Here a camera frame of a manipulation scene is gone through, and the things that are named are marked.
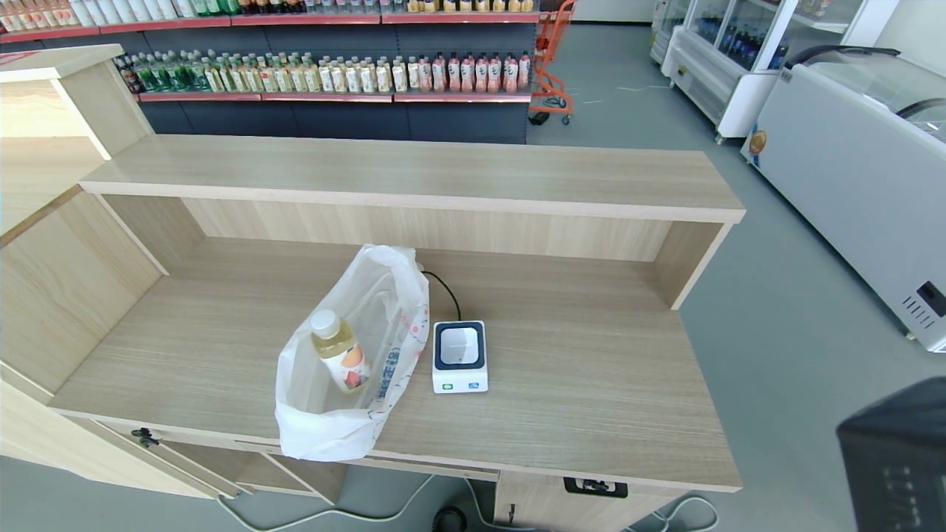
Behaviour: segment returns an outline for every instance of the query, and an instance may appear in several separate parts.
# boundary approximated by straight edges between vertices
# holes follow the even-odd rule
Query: freezer lid
[[[946,79],[899,54],[889,48],[819,46],[789,66],[804,64],[946,143]]]

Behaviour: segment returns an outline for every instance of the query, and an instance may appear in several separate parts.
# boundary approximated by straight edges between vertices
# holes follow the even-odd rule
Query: power cord
[[[680,501],[676,503],[676,505],[674,506],[674,509],[670,510],[670,514],[666,516],[663,515],[663,513],[661,513],[660,510],[657,510],[651,514],[653,517],[655,517],[656,519],[658,519],[659,521],[663,523],[663,528],[661,528],[659,532],[667,532],[668,530],[670,530],[670,522],[674,520],[674,517],[676,517],[676,514],[680,511],[680,508],[682,508],[683,505],[691,501],[699,501],[703,503],[704,505],[709,506],[709,509],[712,510],[712,523],[706,526],[703,526],[702,528],[688,528],[687,530],[681,530],[680,532],[708,532],[709,530],[716,528],[716,525],[719,524],[719,513],[716,511],[716,506],[712,505],[710,501],[704,499],[703,497],[700,497],[699,495],[691,495],[689,497],[680,499]],[[625,532],[638,532],[632,526],[628,526],[624,530]]]
[[[309,521],[312,521],[313,519],[322,517],[323,515],[329,515],[329,514],[343,515],[345,517],[350,517],[352,519],[357,519],[359,521],[365,521],[367,523],[388,523],[401,517],[401,515],[403,515],[404,512],[407,511],[408,506],[411,505],[414,498],[417,497],[417,494],[420,493],[421,489],[424,489],[424,487],[427,484],[429,484],[430,481],[433,480],[433,478],[434,478],[434,475],[427,477],[427,479],[425,479],[424,482],[422,482],[421,485],[418,486],[417,489],[414,490],[414,493],[412,493],[411,496],[408,497],[408,502],[404,503],[404,506],[402,506],[401,509],[397,510],[395,514],[389,515],[387,517],[372,517],[368,515],[361,515],[355,512],[350,512],[347,510],[340,510],[338,508],[328,508],[328,509],[322,510],[321,512],[316,512],[314,514],[299,518],[295,521],[278,524],[277,526],[272,526],[270,528],[261,528],[261,527],[253,525],[252,523],[244,519],[243,516],[239,515],[236,510],[230,507],[230,505],[227,505],[226,503],[224,503],[222,496],[217,498],[217,503],[228,514],[233,516],[234,519],[236,519],[240,524],[242,524],[244,528],[246,528],[247,530],[251,530],[252,532],[278,532],[279,530],[286,530],[287,528],[291,528],[297,524],[307,523]],[[477,513],[477,516],[480,518],[480,523],[483,523],[483,525],[485,526],[497,528],[498,530],[516,530],[518,532],[528,532],[529,530],[535,530],[534,528],[519,528],[515,526],[502,526],[500,524],[488,523],[482,515],[482,510],[480,509],[480,499],[476,495],[476,490],[473,489],[473,484],[469,481],[469,479],[464,479],[464,480],[466,481],[466,486],[469,488],[470,493],[473,494],[473,505],[476,507],[476,513]]]
[[[450,287],[447,286],[447,284],[444,282],[444,279],[440,278],[438,274],[435,274],[434,272],[428,272],[427,270],[422,270],[421,274],[430,275],[431,277],[440,281],[440,284],[444,285],[444,288],[447,289],[447,293],[450,294],[450,298],[453,299],[453,305],[457,308],[457,321],[462,322],[464,318],[463,318],[463,315],[460,314],[460,303],[457,303],[457,296],[453,295],[453,290],[451,290]]]

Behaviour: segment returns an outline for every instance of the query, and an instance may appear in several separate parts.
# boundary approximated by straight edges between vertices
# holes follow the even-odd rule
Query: checkout counter
[[[4,453],[139,488],[335,503],[348,464],[281,454],[273,382],[288,337],[372,242],[417,248],[486,323],[490,389],[433,394],[425,353],[351,464],[497,482],[496,523],[561,532],[740,489],[677,312],[745,213],[703,153],[155,135],[109,62],[120,47],[71,50],[0,77],[43,88],[15,75],[29,61],[59,76],[47,98],[74,102],[56,118],[72,129],[50,117],[3,139],[14,176],[49,183],[6,222],[19,200],[4,175],[3,422],[49,424],[12,444],[5,430]],[[46,54],[84,60],[32,66]],[[79,74],[97,98],[71,96]],[[73,142],[93,148],[84,166],[46,156]],[[449,297],[430,297],[433,321],[450,319]],[[28,437],[63,423],[70,442]],[[569,493],[567,477],[627,495]]]

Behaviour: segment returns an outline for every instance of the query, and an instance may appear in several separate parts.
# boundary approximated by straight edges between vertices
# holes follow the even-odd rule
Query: red shelf edge
[[[532,93],[399,93],[395,102],[401,103],[529,103]]]
[[[361,103],[392,103],[390,94],[331,94],[331,93],[263,93],[263,101],[348,101]]]
[[[538,24],[539,11],[384,13],[381,24]]]
[[[142,93],[138,101],[260,101],[258,93]]]
[[[230,17],[232,26],[319,26],[381,24],[381,15],[280,14]]]
[[[83,35],[98,35],[98,27],[51,27],[49,29],[33,29],[30,31],[16,31],[0,35],[0,43],[20,43],[23,41],[39,41],[41,39],[59,39],[61,37],[80,37]]]
[[[177,29],[181,27],[227,27],[230,17],[200,17],[174,20],[157,20],[151,22],[132,22],[128,24],[112,24],[99,27],[103,35],[110,33],[131,33],[133,31],[148,31],[153,29]]]

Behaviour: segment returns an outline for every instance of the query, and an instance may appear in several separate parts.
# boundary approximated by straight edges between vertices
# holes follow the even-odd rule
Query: refrigerator
[[[692,0],[661,72],[713,123],[745,137],[785,62],[817,45],[872,46],[899,0]]]
[[[825,46],[792,60],[743,156],[909,338],[946,353],[946,79],[898,56]]]
[[[674,28],[683,25],[690,10],[690,2],[691,0],[657,0],[654,21],[651,23],[654,32],[651,59],[657,64],[663,64]]]

